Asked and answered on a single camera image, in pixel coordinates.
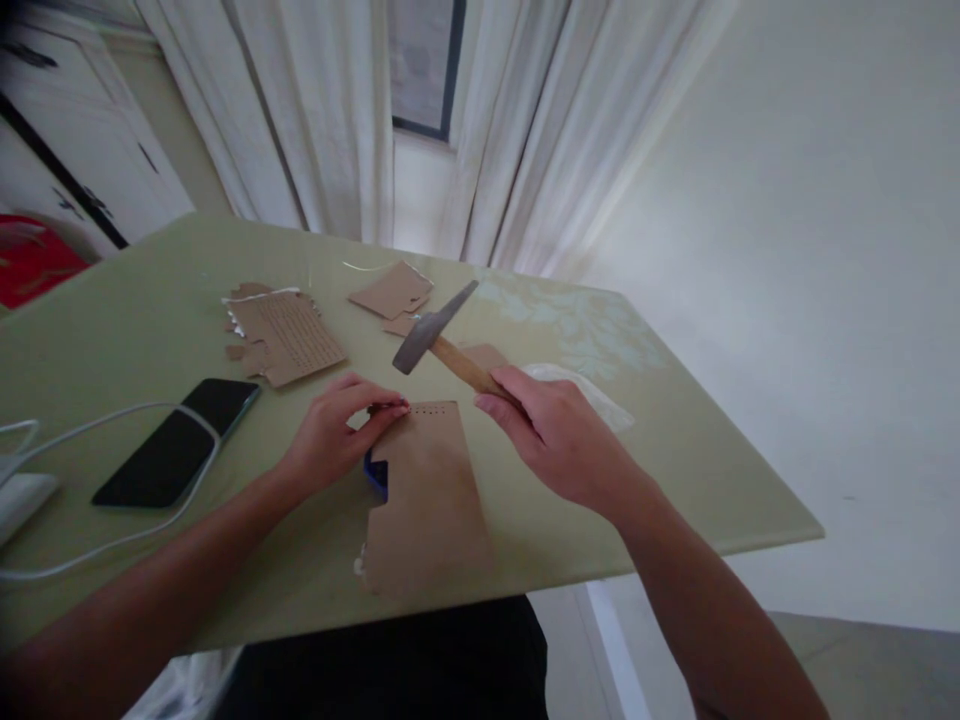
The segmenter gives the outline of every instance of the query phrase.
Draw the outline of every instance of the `cardboard scrap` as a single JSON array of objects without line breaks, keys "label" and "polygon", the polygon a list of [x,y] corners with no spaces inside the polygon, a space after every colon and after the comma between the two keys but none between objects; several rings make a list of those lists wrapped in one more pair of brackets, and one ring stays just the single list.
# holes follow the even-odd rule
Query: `cardboard scrap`
[{"label": "cardboard scrap", "polygon": [[393,320],[384,320],[380,323],[380,327],[384,332],[406,337],[410,334],[410,331],[413,330],[413,326],[416,325],[419,319],[419,315],[398,315]]},{"label": "cardboard scrap", "polygon": [[460,352],[473,360],[482,370],[490,370],[491,368],[510,364],[510,361],[489,343],[460,348]]},{"label": "cardboard scrap", "polygon": [[411,404],[373,446],[372,460],[387,461],[389,499],[369,515],[369,590],[410,597],[455,569],[493,568],[456,402]]},{"label": "cardboard scrap", "polygon": [[247,377],[263,375],[278,388],[347,357],[310,296],[295,288],[242,283],[224,304],[244,338],[244,345],[227,347],[227,356],[240,361]]},{"label": "cardboard scrap", "polygon": [[405,262],[398,262],[372,285],[351,293],[347,299],[393,320],[401,313],[413,313],[430,297],[433,283]]}]

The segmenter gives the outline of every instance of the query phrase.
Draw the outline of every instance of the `phone screen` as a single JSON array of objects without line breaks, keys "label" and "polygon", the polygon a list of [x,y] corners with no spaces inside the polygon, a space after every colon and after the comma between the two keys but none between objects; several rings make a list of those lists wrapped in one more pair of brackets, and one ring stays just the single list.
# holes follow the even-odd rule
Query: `phone screen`
[{"label": "phone screen", "polygon": [[[260,391],[255,383],[207,379],[181,403],[226,439]],[[184,413],[173,411],[91,502],[113,507],[170,507],[193,482],[213,450],[213,438]]]}]

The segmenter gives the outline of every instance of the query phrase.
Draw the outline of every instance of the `hammer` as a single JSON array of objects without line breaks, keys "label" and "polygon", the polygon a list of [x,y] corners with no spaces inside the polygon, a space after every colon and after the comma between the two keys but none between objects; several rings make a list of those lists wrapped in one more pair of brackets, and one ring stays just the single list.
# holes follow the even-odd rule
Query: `hammer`
[{"label": "hammer", "polygon": [[440,359],[440,362],[453,371],[454,375],[478,393],[488,393],[502,397],[526,415],[519,400],[498,385],[490,377],[490,373],[460,352],[455,345],[440,334],[479,284],[476,280],[473,280],[463,290],[454,295],[450,302],[438,312],[423,313],[393,357],[393,366],[404,375],[409,375],[410,371],[420,362],[420,358],[424,356],[427,350],[430,350]]}]

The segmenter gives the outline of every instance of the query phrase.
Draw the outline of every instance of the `blue object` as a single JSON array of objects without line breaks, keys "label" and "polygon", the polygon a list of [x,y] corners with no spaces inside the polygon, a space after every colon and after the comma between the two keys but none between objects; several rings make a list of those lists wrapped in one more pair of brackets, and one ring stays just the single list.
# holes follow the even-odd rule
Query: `blue object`
[{"label": "blue object", "polygon": [[367,476],[367,480],[370,481],[370,484],[373,485],[377,492],[380,493],[380,497],[383,498],[383,501],[387,501],[387,461],[379,460],[377,462],[373,461],[373,450],[367,450],[367,454],[363,456],[363,474]]}]

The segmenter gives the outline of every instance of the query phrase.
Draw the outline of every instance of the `wooden hammer handle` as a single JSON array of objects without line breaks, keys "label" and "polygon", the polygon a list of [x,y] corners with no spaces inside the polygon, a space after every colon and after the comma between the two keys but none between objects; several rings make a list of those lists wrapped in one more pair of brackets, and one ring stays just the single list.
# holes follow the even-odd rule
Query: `wooden hammer handle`
[{"label": "wooden hammer handle", "polygon": [[490,377],[490,373],[460,352],[459,348],[446,340],[442,335],[437,338],[430,350],[440,358],[440,362],[453,371],[454,375],[463,380],[475,391],[502,397],[526,415],[526,411],[523,409],[523,405],[520,404],[519,400],[498,385],[496,380]]}]

